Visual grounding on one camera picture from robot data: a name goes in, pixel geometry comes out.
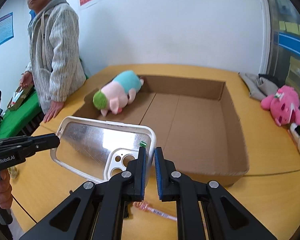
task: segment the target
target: gray cloth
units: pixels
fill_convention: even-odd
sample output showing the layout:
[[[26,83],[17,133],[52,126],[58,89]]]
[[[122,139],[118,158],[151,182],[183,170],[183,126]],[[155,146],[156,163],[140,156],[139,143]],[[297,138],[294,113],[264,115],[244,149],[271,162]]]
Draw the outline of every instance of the gray cloth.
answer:
[[[44,17],[42,57],[41,17]],[[79,60],[79,19],[66,0],[52,0],[29,24],[30,63],[34,85],[42,111],[46,114],[51,101],[64,102],[77,91],[86,77]]]
[[[261,101],[269,95],[276,94],[278,87],[270,80],[251,73],[239,73],[239,76],[249,88],[249,96]]]

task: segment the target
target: pink stuffed animal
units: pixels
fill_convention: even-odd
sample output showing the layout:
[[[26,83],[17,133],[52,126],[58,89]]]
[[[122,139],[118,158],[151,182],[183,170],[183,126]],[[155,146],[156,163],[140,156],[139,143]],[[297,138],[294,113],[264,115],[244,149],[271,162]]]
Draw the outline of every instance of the pink stuffed animal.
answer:
[[[109,110],[113,114],[121,113],[122,108],[134,101],[143,82],[132,70],[124,71],[95,93],[93,104],[103,116]]]
[[[300,101],[293,87],[283,86],[275,95],[269,95],[261,101],[264,110],[270,110],[278,126],[295,122],[300,125]]]

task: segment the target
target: human hand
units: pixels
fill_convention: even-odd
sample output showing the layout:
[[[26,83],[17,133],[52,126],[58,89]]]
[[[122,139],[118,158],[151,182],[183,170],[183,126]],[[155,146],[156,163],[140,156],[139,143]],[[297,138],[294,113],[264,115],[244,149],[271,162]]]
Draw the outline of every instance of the human hand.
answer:
[[[55,118],[59,114],[63,106],[64,106],[64,102],[51,101],[50,109],[47,112],[47,114],[44,116],[43,121],[49,122],[52,119],[52,117]]]
[[[29,71],[26,71],[23,75],[22,78],[20,79],[20,84],[19,86],[23,89],[27,88],[29,85],[34,85],[33,82],[33,76],[32,73]]]
[[[0,207],[9,209],[12,205],[12,186],[10,185],[10,175],[8,170],[3,170],[0,173]]]

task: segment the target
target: yellow table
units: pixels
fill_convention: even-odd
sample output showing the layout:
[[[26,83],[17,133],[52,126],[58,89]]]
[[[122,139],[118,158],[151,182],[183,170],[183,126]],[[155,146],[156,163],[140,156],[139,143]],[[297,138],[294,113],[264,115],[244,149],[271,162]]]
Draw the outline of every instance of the yellow table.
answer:
[[[169,75],[197,79],[225,81],[239,115],[246,140],[250,170],[248,175],[278,174],[300,170],[300,154],[287,131],[275,125],[270,112],[260,102],[249,98],[249,91],[235,72],[182,65],[120,65],[110,66],[89,78],[84,86],[71,95],[59,115],[43,127],[56,132],[62,120],[73,115],[84,104],[84,95],[101,88],[124,70],[138,75]]]
[[[28,231],[35,225],[35,222],[27,215],[27,213],[13,200],[11,207],[13,214],[17,218],[22,230]]]
[[[179,65],[112,66],[88,79],[69,97],[65,108],[49,123],[42,123],[33,135],[57,131],[60,122],[84,103],[84,96],[101,87],[116,74],[133,69],[137,74],[161,74],[226,81],[240,117],[250,158],[250,171],[229,192],[257,217],[279,240],[288,240],[300,224],[300,155],[283,128],[277,127],[269,112],[248,97],[237,73]],[[85,180],[55,164],[49,151],[37,153],[18,166],[12,181],[13,195],[36,220],[41,220]],[[158,199],[155,177],[150,177],[145,199],[156,208],[175,214],[175,203]],[[151,213],[131,209],[133,218],[123,223],[122,239],[176,239],[177,224]],[[16,215],[20,224],[24,217]]]

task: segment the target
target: cardboard box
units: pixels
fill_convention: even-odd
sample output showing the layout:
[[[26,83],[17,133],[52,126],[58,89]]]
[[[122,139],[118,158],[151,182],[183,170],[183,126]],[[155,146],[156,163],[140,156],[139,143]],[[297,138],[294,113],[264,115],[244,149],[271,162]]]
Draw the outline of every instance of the cardboard box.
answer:
[[[103,117],[86,95],[74,116],[146,125],[165,159],[193,180],[234,184],[249,170],[239,117],[224,82],[145,76],[135,101],[122,113]]]
[[[22,94],[20,95],[20,97],[18,98],[18,100],[15,102],[15,104],[13,106],[11,106],[12,103],[12,98],[7,106],[7,108],[10,111],[16,111],[19,109],[19,107],[21,106],[22,102],[26,99],[26,97],[28,96],[28,94],[30,93],[31,89],[32,89],[33,85],[29,85],[26,89],[23,90]],[[21,90],[21,87],[18,87],[18,89],[16,90],[16,93],[18,93]]]

